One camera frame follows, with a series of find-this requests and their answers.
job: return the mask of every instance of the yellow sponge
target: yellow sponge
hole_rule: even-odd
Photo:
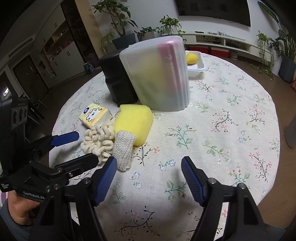
[[[142,146],[153,122],[153,114],[146,105],[122,104],[114,122],[114,131],[128,131],[136,135],[134,146]]]

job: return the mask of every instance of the black screen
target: black screen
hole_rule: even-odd
[[[226,19],[251,27],[247,0],[175,0],[180,16]]]

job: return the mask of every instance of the floor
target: floor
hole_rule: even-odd
[[[296,170],[296,148],[290,148],[285,141],[284,130],[296,113],[296,93],[290,85],[279,77],[270,80],[269,76],[259,74],[258,71],[246,64],[242,60],[226,59],[232,62],[246,73],[256,79],[272,96],[276,106],[280,129],[280,161],[275,183],[272,190],[259,204],[259,210],[265,223],[272,226],[286,228],[291,223],[296,214],[296,188],[294,183]],[[49,108],[40,107],[40,111],[45,116],[45,123],[42,128],[35,131],[35,135],[30,138],[35,139],[36,134],[50,134],[57,119],[60,109],[65,102],[88,80],[98,74],[101,70],[96,70],[93,74],[78,76],[66,81],[54,88],[44,99],[43,103]],[[48,164],[48,157],[42,160]]]

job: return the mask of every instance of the camera lens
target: camera lens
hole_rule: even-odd
[[[20,112],[19,112],[19,121],[20,122],[22,122],[23,114],[24,114],[23,110],[20,109]]]
[[[12,122],[15,125],[17,123],[17,111],[15,110],[12,116]]]
[[[24,118],[27,118],[27,114],[28,114],[28,110],[27,108],[25,109],[25,112],[24,112]]]

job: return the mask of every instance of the red box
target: red box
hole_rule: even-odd
[[[214,56],[217,56],[217,57],[229,58],[229,50],[228,49],[211,47],[211,55],[214,55]]]
[[[199,51],[201,53],[209,54],[209,47],[208,46],[188,46],[189,51]]]

